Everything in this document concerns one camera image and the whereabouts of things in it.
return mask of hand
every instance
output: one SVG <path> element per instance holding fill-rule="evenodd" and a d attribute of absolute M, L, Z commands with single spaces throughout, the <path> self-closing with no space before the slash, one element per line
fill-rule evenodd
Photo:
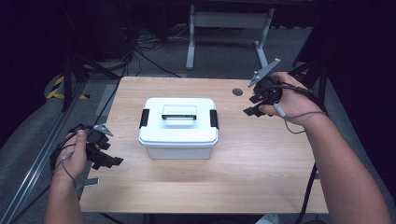
<path fill-rule="evenodd" d="M 84 130 L 78 130 L 76 136 L 73 136 L 70 140 L 68 140 L 64 145 L 70 147 L 66 147 L 62 150 L 61 154 L 58 156 L 56 160 L 57 169 L 54 171 L 53 179 L 61 179 L 68 181 L 74 184 L 74 181 L 82 174 L 85 168 L 85 164 L 87 162 L 87 153 L 85 150 L 87 143 L 87 134 Z M 75 150 L 74 153 L 64 160 L 64 167 L 60 164 L 62 157 L 69 153 L 72 150 Z"/>
<path fill-rule="evenodd" d="M 295 87 L 307 89 L 307 87 L 305 87 L 302 83 L 297 81 L 294 77 L 291 77 L 286 72 L 273 73 L 271 76 L 275 77 L 280 82 L 286 82 Z M 281 106 L 281 108 L 288 117 L 301 115 L 307 112 L 321 111 L 321 109 L 307 97 L 295 92 L 294 90 L 289 89 L 282 90 L 282 98 L 280 99 L 278 104 Z M 265 114 L 279 116 L 273 105 L 261 105 L 259 109 Z M 308 114 L 294 119 L 286 118 L 286 120 L 291 123 L 304 126 L 310 117 L 316 115 L 317 114 Z"/>

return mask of forearm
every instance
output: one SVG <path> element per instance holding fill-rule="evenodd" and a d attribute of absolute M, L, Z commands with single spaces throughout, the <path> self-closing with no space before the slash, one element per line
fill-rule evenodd
<path fill-rule="evenodd" d="M 378 186 L 334 124 L 323 115 L 312 115 L 304 127 L 334 222 L 390 223 Z"/>
<path fill-rule="evenodd" d="M 83 223 L 73 181 L 55 178 L 49 189 L 45 223 Z"/>

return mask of box lid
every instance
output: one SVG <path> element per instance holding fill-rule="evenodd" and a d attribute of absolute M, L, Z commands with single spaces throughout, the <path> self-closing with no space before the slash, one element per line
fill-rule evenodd
<path fill-rule="evenodd" d="M 142 112 L 143 145 L 202 147 L 218 141 L 216 105 L 207 98 L 149 98 Z"/>

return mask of person's left hand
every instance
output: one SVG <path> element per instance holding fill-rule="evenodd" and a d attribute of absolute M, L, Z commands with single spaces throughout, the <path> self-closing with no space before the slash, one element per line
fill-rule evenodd
<path fill-rule="evenodd" d="M 58 159 L 56 160 L 56 165 L 58 166 L 58 168 L 53 173 L 53 179 L 62 179 L 75 184 L 74 181 L 82 174 L 85 168 L 85 164 L 87 162 L 87 152 L 85 150 L 86 143 L 87 134 L 84 130 L 78 130 L 76 136 L 73 136 L 64 144 L 65 146 L 72 146 L 66 147 L 58 156 Z M 62 160 L 62 157 L 73 149 L 75 150 L 73 154 L 64 160 L 64 165 L 61 165 L 60 162 Z"/>

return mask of wooden table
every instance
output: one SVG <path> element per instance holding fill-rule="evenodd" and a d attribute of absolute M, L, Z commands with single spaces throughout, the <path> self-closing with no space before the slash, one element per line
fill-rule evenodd
<path fill-rule="evenodd" d="M 248 117 L 248 80 L 124 77 L 107 127 L 115 134 L 107 154 L 120 166 L 91 170 L 97 186 L 85 188 L 83 212 L 300 213 L 314 164 L 306 135 L 290 133 L 283 119 Z M 242 96 L 233 95 L 240 88 Z M 150 97 L 205 97 L 219 113 L 219 141 L 209 160 L 152 160 L 138 141 Z M 294 131 L 302 128 L 290 125 Z M 315 180 L 307 213 L 328 213 Z"/>

